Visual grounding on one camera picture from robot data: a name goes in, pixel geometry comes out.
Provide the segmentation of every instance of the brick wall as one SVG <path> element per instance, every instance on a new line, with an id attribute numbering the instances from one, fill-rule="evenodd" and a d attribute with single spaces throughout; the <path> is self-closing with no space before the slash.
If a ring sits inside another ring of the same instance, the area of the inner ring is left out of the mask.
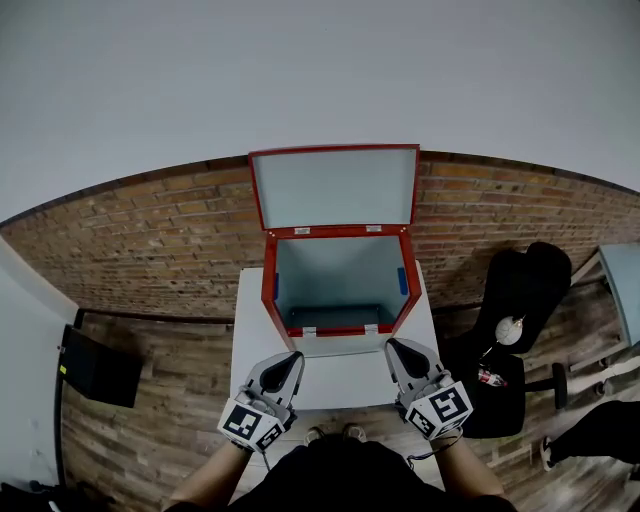
<path id="1" fill-rule="evenodd" d="M 419 180 L 411 232 L 432 307 L 479 301 L 505 247 L 551 242 L 578 266 L 598 244 L 640 236 L 640 196 L 567 171 L 425 152 Z M 81 307 L 223 318 L 264 244 L 246 157 L 94 187 L 0 233 Z"/>

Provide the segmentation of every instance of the person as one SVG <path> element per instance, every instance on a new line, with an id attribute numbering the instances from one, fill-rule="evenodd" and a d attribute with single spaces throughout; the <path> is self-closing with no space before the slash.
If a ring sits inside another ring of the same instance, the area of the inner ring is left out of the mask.
<path id="1" fill-rule="evenodd" d="M 452 431 L 431 442 L 446 493 L 423 483 L 400 454 L 367 441 L 362 427 L 350 424 L 341 435 L 312 428 L 304 446 L 285 455 L 260 484 L 231 505 L 251 452 L 227 441 L 175 490 L 166 510 L 200 512 L 228 506 L 299 512 L 308 507 L 389 506 L 399 511 L 514 511 L 497 477 L 459 434 Z"/>
<path id="2" fill-rule="evenodd" d="M 640 464 L 638 418 L 640 402 L 612 400 L 598 405 L 558 439 L 544 437 L 540 457 L 545 471 L 551 471 L 569 457 L 609 456 Z M 631 478 L 637 476 L 634 471 Z"/>

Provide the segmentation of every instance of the blue tape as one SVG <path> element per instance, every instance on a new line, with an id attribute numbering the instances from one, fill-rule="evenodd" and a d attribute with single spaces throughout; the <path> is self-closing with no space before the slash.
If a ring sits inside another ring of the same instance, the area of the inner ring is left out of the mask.
<path id="1" fill-rule="evenodd" d="M 407 273 L 404 267 L 398 267 L 398 282 L 400 283 L 400 293 L 402 295 L 409 294 L 409 284 L 407 283 Z"/>

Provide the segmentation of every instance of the white wall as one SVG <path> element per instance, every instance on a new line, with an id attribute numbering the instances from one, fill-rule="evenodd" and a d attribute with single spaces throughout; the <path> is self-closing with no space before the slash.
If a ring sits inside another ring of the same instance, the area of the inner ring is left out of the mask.
<path id="1" fill-rule="evenodd" d="M 0 481 L 55 484 L 56 347 L 77 307 L 16 258 L 0 239 Z"/>
<path id="2" fill-rule="evenodd" d="M 636 0 L 0 0 L 0 219 L 304 144 L 417 142 L 640 190 L 639 27 Z"/>

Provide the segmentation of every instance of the open lid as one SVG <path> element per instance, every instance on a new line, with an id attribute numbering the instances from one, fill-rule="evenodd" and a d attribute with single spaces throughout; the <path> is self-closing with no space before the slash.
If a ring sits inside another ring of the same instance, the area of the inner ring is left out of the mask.
<path id="1" fill-rule="evenodd" d="M 419 149 L 389 144 L 250 153 L 262 228 L 410 224 Z"/>

